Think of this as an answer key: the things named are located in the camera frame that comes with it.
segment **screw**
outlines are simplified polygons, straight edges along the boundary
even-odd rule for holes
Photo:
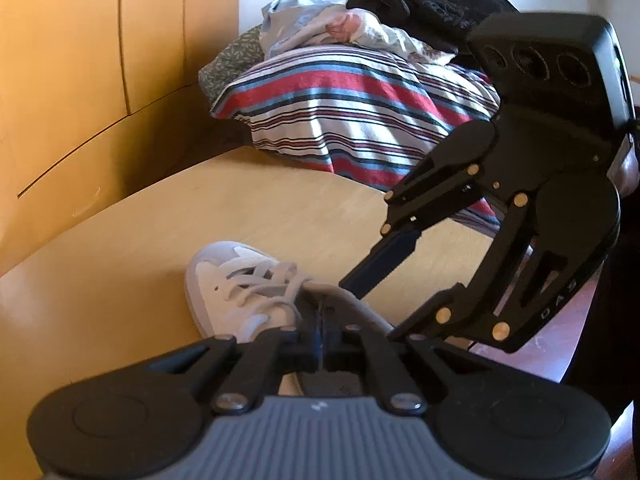
[[[524,207],[529,203],[529,197],[524,193],[518,193],[513,199],[513,205]]]
[[[509,337],[509,332],[511,331],[511,327],[508,323],[501,321],[494,326],[494,330],[492,331],[492,335],[496,341],[504,341]]]
[[[443,306],[439,311],[436,312],[436,321],[441,325],[449,322],[451,319],[451,310],[446,306]]]
[[[422,399],[416,394],[395,394],[391,397],[391,405],[400,412],[412,412],[422,407]]]
[[[216,399],[216,407],[228,412],[244,410],[249,403],[243,394],[221,394]]]

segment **striped fabric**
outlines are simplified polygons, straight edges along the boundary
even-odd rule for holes
[[[248,124],[260,149],[387,190],[453,128],[497,107],[481,73],[334,44],[259,63],[226,87],[211,114]],[[489,235],[499,226],[486,202],[454,219]]]

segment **wooden table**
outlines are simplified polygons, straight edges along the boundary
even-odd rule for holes
[[[374,189],[240,148],[41,248],[0,278],[0,478],[38,477],[25,423],[45,394],[198,339],[182,279],[201,247],[239,240],[337,283],[384,218]],[[399,322],[437,290],[468,282],[489,243],[442,222],[367,301]]]

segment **gray ribbed panel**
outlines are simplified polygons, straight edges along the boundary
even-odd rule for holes
[[[480,478],[421,420],[389,415],[370,397],[267,397],[253,413],[218,418],[190,455],[143,480]]]

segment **shoe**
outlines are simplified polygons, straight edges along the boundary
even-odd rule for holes
[[[203,337],[232,334],[244,343],[268,328],[299,326],[296,300],[302,291],[339,300],[384,333],[392,328],[348,290],[318,282],[296,264],[239,242],[216,242],[200,250],[188,265],[184,288]]]

